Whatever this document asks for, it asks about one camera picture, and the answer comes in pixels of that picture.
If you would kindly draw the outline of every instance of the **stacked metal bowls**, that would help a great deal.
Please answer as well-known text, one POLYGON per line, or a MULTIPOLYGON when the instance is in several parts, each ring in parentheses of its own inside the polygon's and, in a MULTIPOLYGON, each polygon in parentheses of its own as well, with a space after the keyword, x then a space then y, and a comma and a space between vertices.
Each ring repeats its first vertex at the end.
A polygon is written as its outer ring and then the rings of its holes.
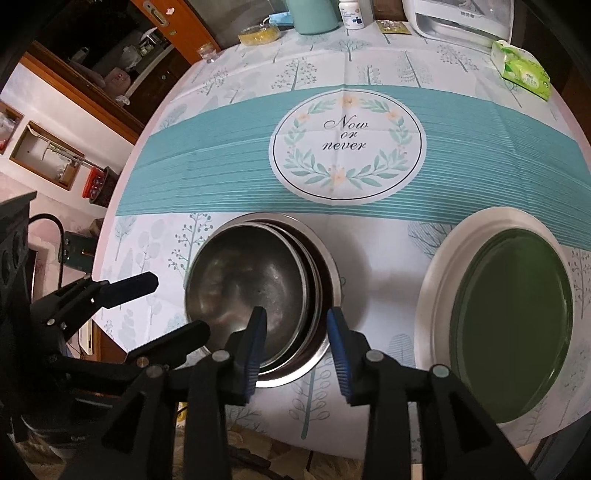
POLYGON ((305 224, 278 213, 250 213, 222 225, 189 273, 189 320, 206 322, 209 351, 246 327, 253 307, 267 311, 257 387, 277 387, 311 370, 329 347, 326 312, 340 306, 334 259, 305 224))

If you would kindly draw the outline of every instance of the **tissue box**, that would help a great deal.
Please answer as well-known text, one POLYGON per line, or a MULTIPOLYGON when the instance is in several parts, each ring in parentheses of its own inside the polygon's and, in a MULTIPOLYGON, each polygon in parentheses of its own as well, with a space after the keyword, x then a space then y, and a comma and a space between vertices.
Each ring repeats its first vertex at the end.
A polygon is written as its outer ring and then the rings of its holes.
POLYGON ((550 98, 550 77, 530 52, 498 40, 492 44, 491 59, 504 79, 546 101, 550 98))

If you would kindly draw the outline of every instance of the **tablecloth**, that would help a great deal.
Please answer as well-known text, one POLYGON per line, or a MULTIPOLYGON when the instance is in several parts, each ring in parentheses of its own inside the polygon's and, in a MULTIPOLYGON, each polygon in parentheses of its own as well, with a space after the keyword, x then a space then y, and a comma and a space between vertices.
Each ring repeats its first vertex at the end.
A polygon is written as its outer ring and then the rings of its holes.
MULTIPOLYGON (((148 270, 160 279, 154 294, 95 319, 125 350, 186 321, 187 271, 216 228, 275 211, 327 245, 350 325, 414 365, 418 294, 438 246, 471 213, 515 206, 562 244, 576 322, 557 382, 504 432, 524 445, 591 409, 591 178, 554 99, 502 80, 480 51, 383 35, 372 24, 232 47, 194 65, 157 115, 109 207, 116 216, 94 271, 110 281, 148 270)), ((228 415, 292 445, 363 456, 368 411, 346 405, 330 354, 228 415)))

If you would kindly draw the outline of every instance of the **bolt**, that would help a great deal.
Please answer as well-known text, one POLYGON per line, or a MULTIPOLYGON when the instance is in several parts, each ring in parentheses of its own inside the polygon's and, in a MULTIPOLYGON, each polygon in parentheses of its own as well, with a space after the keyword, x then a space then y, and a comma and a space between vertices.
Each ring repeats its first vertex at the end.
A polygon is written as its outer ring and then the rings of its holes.
POLYGON ((365 358, 370 362, 381 362, 384 359, 384 354, 379 350, 370 350, 365 354, 365 358))
POLYGON ((230 354, 225 350, 216 350, 212 353, 212 358, 214 362, 225 362, 230 358, 230 354))
POLYGON ((449 375, 449 369, 445 365, 435 365, 433 375, 439 378, 446 378, 449 375))
POLYGON ((158 378, 164 373, 164 369, 160 365, 150 365, 146 369, 146 375, 150 378, 158 378))
POLYGON ((144 368, 147 367, 150 364, 150 360, 148 359, 147 356, 140 356, 136 361, 135 364, 140 367, 140 368, 144 368))

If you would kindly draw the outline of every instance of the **pink item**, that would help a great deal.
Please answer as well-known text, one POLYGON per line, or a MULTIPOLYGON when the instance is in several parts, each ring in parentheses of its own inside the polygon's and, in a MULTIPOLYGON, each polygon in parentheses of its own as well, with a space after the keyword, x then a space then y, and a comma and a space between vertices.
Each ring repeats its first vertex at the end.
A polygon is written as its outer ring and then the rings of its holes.
POLYGON ((119 95, 124 95, 130 85, 130 76, 119 67, 115 67, 105 77, 105 92, 112 99, 115 99, 119 95))

